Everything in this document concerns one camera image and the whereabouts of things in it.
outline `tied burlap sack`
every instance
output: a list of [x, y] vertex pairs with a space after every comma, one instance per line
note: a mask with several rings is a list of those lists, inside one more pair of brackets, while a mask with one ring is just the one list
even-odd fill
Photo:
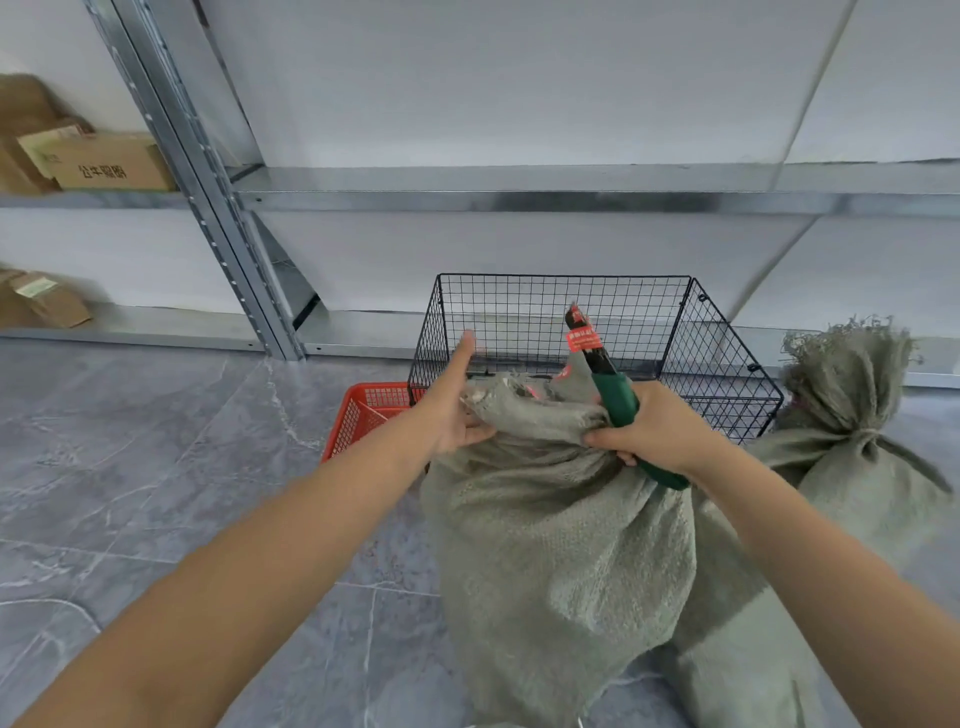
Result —
[[581, 354], [549, 383], [470, 398], [488, 442], [431, 463], [421, 498], [450, 636], [479, 722], [569, 728], [666, 642], [693, 580], [689, 492], [581, 445], [606, 425]]
[[[877, 322], [787, 341], [793, 401], [748, 450], [818, 511], [896, 568], [934, 529], [952, 489], [880, 434], [900, 404], [912, 351]], [[815, 658], [733, 530], [697, 499], [697, 574], [664, 672], [698, 728], [823, 724]]]

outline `hand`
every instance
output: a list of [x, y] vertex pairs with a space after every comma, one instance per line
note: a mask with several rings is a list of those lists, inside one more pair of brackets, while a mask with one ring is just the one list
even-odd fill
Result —
[[423, 413], [423, 424], [435, 438], [433, 454], [452, 452], [464, 445], [474, 445], [490, 439], [496, 430], [470, 415], [460, 401], [467, 384], [467, 366], [476, 339], [473, 331], [465, 331], [450, 363], [433, 386], [423, 395], [414, 411]]
[[635, 465], [636, 456], [691, 478], [702, 464], [711, 461], [716, 448], [732, 447], [668, 387], [658, 381], [635, 381], [632, 387], [640, 402], [634, 421], [625, 427], [588, 432], [584, 436], [587, 445], [616, 450], [627, 465]]

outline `person's left arm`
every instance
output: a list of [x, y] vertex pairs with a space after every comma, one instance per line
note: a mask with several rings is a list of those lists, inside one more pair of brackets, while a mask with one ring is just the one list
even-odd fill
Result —
[[438, 452], [490, 437], [460, 404], [472, 334], [423, 400], [187, 556], [14, 728], [214, 726]]

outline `person's right hand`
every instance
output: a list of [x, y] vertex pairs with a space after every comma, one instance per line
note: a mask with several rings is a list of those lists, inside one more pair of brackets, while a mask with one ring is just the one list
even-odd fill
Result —
[[588, 432], [586, 445], [616, 450], [627, 465], [636, 464], [632, 454], [692, 479], [710, 462], [712, 451], [731, 444], [669, 387], [658, 381], [635, 381], [632, 386], [640, 402], [634, 421]]

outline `shelf upright post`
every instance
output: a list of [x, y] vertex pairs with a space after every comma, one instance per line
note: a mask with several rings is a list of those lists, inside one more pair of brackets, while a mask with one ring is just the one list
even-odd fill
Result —
[[214, 150], [146, 0], [84, 0], [210, 250], [263, 343], [278, 359], [304, 357], [269, 261], [252, 243], [229, 175]]

